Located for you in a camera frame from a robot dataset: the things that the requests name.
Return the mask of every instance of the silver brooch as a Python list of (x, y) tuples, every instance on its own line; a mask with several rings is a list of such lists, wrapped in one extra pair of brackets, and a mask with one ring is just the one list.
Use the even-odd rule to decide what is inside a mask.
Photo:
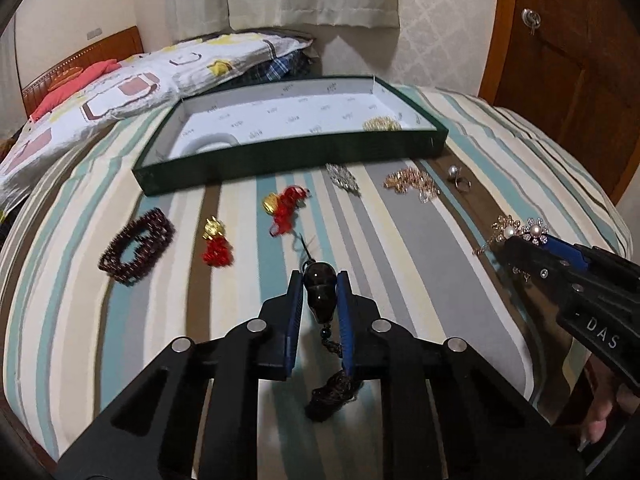
[(545, 225), (542, 218), (538, 218), (535, 221), (533, 218), (527, 219), (527, 225), (522, 229), (522, 237), (527, 242), (532, 242), (536, 245), (546, 244), (548, 238), (546, 234), (549, 232), (549, 228)]
[(331, 182), (333, 182), (337, 187), (356, 195), (360, 194), (360, 188), (358, 187), (356, 178), (353, 176), (353, 173), (347, 170), (344, 166), (339, 164), (327, 164), (326, 172), (329, 174)]

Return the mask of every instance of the fingernail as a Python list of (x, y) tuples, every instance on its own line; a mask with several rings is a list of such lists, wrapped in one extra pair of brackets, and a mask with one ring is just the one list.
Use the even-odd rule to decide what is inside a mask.
[(578, 452), (583, 452), (584, 448), (590, 444), (589, 439), (580, 437), (580, 446), (578, 446)]

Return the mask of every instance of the black bead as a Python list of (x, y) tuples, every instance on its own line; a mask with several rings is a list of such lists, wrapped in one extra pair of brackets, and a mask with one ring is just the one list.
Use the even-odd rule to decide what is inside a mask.
[(325, 262), (314, 262), (305, 270), (303, 277), (305, 286), (311, 285), (333, 285), (337, 283), (334, 268)]
[(337, 277), (334, 268), (325, 262), (309, 265), (302, 278), (306, 288), (306, 302), (318, 323), (329, 323), (334, 317), (337, 304), (335, 285)]

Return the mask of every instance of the wallpaper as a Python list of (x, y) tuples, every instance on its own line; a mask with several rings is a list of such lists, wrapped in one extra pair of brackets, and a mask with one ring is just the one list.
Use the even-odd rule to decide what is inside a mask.
[(477, 94), (496, 0), (399, 0), (400, 30), (306, 27), (325, 74), (373, 73), (389, 82)]

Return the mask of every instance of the red cloth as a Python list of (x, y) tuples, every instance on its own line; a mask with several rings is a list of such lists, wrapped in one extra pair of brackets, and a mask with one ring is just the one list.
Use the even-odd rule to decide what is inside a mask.
[(84, 69), (78, 77), (72, 79), (68, 83), (59, 86), (55, 90), (49, 92), (42, 100), (40, 105), (31, 114), (31, 121), (36, 123), (38, 120), (48, 114), (58, 105), (69, 99), (76, 92), (81, 91), (89, 83), (92, 83), (103, 74), (108, 74), (120, 68), (120, 64), (116, 59), (107, 61), (99, 61), (92, 64), (89, 68)]

